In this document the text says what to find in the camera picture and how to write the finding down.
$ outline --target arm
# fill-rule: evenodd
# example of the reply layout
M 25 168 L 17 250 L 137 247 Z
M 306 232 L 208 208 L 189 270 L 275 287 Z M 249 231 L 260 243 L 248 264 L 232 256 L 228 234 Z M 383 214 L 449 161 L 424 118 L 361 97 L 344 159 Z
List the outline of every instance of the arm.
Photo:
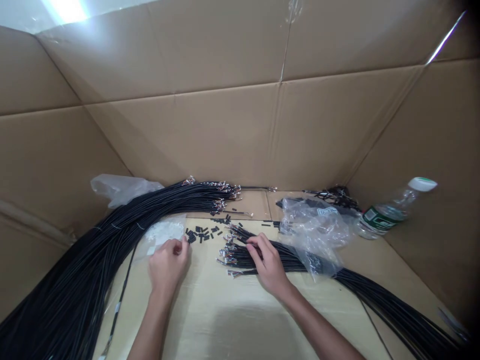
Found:
M 319 359 L 365 360 L 289 281 L 279 252 L 263 233 L 248 239 L 246 248 L 255 261 L 260 282 L 288 309 Z
M 189 243 L 166 241 L 149 260 L 151 294 L 127 360 L 159 360 L 175 290 L 187 267 Z

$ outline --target wire harness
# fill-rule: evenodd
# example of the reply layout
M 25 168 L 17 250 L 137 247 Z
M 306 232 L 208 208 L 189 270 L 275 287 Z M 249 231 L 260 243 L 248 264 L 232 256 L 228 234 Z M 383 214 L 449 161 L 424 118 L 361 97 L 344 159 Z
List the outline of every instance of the wire harness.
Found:
M 166 215 L 220 213 L 240 192 L 240 186 L 196 183 L 190 176 L 115 209 L 0 324 L 0 359 L 90 360 L 115 274 L 147 229 Z
M 224 236 L 225 247 L 219 251 L 222 258 L 217 262 L 234 269 L 228 269 L 232 278 L 240 275 L 257 275 L 255 262 L 249 251 L 235 240 L 246 244 L 255 234 L 243 227 L 229 224 L 226 226 L 231 235 Z M 306 273 L 307 269 L 296 255 L 292 246 L 270 240 L 277 249 L 285 272 Z M 326 260 L 317 256 L 321 267 L 328 268 Z M 347 268 L 335 275 L 335 280 L 354 293 L 363 303 L 372 309 L 405 344 L 418 360 L 449 358 L 460 350 L 460 344 L 433 321 L 415 310 L 406 302 L 369 278 Z

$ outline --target forearm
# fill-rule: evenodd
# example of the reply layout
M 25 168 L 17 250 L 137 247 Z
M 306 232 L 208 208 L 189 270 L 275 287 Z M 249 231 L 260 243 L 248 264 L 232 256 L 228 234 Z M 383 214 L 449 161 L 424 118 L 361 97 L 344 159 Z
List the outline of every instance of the forearm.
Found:
M 145 315 L 128 354 L 127 360 L 159 360 L 167 328 L 173 291 L 153 291 L 148 299 Z
M 291 313 L 321 360 L 365 360 L 295 286 L 286 289 L 278 299 Z

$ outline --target white bottle cap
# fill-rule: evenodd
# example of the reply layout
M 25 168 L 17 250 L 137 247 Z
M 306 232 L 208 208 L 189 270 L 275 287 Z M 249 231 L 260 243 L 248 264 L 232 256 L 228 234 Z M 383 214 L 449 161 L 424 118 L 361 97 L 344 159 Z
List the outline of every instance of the white bottle cap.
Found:
M 409 187 L 421 192 L 428 192 L 434 189 L 437 185 L 438 184 L 435 181 L 427 179 L 426 177 L 414 177 L 408 183 Z

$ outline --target right hand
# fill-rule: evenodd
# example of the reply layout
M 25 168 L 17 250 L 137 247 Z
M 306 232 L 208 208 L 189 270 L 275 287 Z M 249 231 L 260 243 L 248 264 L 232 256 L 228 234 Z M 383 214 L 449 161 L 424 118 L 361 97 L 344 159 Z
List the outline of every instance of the right hand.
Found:
M 276 298 L 288 294 L 293 285 L 285 274 L 279 252 L 270 240 L 261 232 L 258 236 L 252 236 L 246 242 L 246 248 L 255 262 L 263 287 Z

